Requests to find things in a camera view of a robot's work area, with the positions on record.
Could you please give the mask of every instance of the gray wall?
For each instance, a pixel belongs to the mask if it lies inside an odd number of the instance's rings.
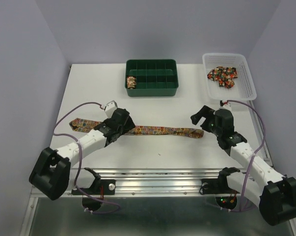
[[[51,139],[68,74],[33,0],[0,0],[0,236],[19,235],[28,176]]]
[[[69,62],[248,56],[279,0],[36,0]]]
[[[283,0],[249,59],[277,170],[296,178],[296,0]]]

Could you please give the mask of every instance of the green plastic tray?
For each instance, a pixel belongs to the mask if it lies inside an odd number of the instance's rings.
[[[127,89],[126,79],[137,79],[135,89]],[[172,59],[128,60],[125,88],[130,97],[174,96],[178,88],[176,61]]]

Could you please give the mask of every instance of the cable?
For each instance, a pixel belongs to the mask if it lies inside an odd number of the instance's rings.
[[[234,197],[232,198],[231,203],[233,203],[233,202],[235,201],[235,199],[236,199],[236,195],[237,195],[237,192],[235,191],[235,195],[234,195]]]
[[[114,206],[117,206],[116,209],[114,210],[111,210],[111,211],[100,211],[100,212],[96,212],[96,211],[91,211],[89,210],[88,208],[85,208],[84,211],[88,211],[90,212],[91,214],[109,214],[109,213],[114,213],[114,212],[117,212],[121,209],[121,206],[117,203],[112,203],[112,202],[108,202],[108,201],[104,201],[104,200],[100,200],[98,198],[95,198],[95,197],[92,197],[91,195],[87,194],[86,192],[84,192],[81,188],[79,188],[77,186],[77,180],[78,180],[78,177],[79,177],[79,174],[81,172],[81,167],[82,167],[82,147],[78,141],[78,139],[76,137],[74,137],[73,135],[70,135],[70,134],[65,134],[65,133],[60,133],[60,134],[56,134],[55,133],[55,129],[56,127],[69,115],[71,114],[73,111],[75,111],[76,109],[78,109],[79,107],[82,107],[84,105],[88,105],[88,104],[96,104],[98,106],[100,106],[100,108],[103,110],[102,108],[102,105],[100,103],[97,103],[97,102],[85,102],[85,103],[82,103],[78,106],[76,106],[74,109],[72,109],[71,111],[69,111],[66,115],[64,115],[55,125],[55,128],[54,128],[54,133],[53,135],[54,136],[66,136],[66,137],[69,137],[69,138],[72,138],[73,140],[75,140],[75,142],[77,143],[78,145],[78,148],[79,148],[79,167],[78,167],[78,171],[77,171],[77,174],[76,174],[76,177],[75,177],[75,180],[74,180],[74,185],[75,187],[78,189],[79,192],[81,192],[82,194],[86,195],[88,198],[90,199],[93,199],[97,202],[101,202],[101,203],[104,203],[104,204],[108,204],[108,205],[114,205]]]
[[[251,110],[253,110],[255,112],[255,114],[257,115],[257,117],[259,118],[260,120],[260,123],[262,125],[262,128],[263,128],[263,132],[264,132],[264,136],[262,138],[262,141],[261,141],[261,144],[260,146],[254,151],[254,154],[251,156],[251,159],[250,159],[250,162],[248,164],[248,167],[247,167],[247,171],[246,171],[246,174],[245,174],[245,178],[244,178],[244,183],[242,185],[242,192],[241,192],[241,201],[240,201],[240,211],[242,211],[242,205],[243,205],[243,200],[244,200],[244,194],[245,194],[245,189],[246,189],[246,185],[247,185],[247,180],[248,180],[248,175],[249,175],[249,172],[252,168],[252,163],[254,162],[254,159],[255,159],[255,156],[256,156],[256,153],[258,151],[260,151],[260,149],[265,145],[265,142],[266,142],[266,127],[265,127],[265,124],[261,118],[261,116],[259,115],[259,113],[250,105],[244,103],[244,102],[241,102],[241,101],[236,101],[236,100],[227,100],[227,102],[235,102],[235,103],[240,103],[242,105],[245,105],[247,107],[249,107]]]
[[[232,192],[231,192],[231,195],[230,195],[230,197],[229,198],[231,198],[232,197],[232,195],[233,195],[233,193],[234,192],[236,192],[235,190],[232,190]]]

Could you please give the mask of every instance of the fabric piece in tray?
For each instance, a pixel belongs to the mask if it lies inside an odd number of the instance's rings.
[[[230,89],[235,85],[233,79],[238,78],[238,75],[235,67],[218,66],[212,69],[207,77],[209,80],[218,81],[219,87]]]
[[[137,85],[137,79],[134,76],[128,76],[127,79],[127,88],[135,89]]]
[[[69,123],[70,127],[74,131],[88,133],[95,126],[100,124],[99,121],[92,121],[87,119],[76,118]],[[125,135],[179,135],[189,138],[199,139],[204,135],[204,131],[201,129],[192,128],[170,128],[170,127],[159,127],[159,126],[141,126],[130,130]]]

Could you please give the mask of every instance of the floor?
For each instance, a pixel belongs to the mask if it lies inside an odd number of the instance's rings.
[[[81,198],[41,198],[31,236],[293,236],[289,223],[268,225],[258,209],[228,213],[213,197],[113,199],[122,210],[90,215]]]

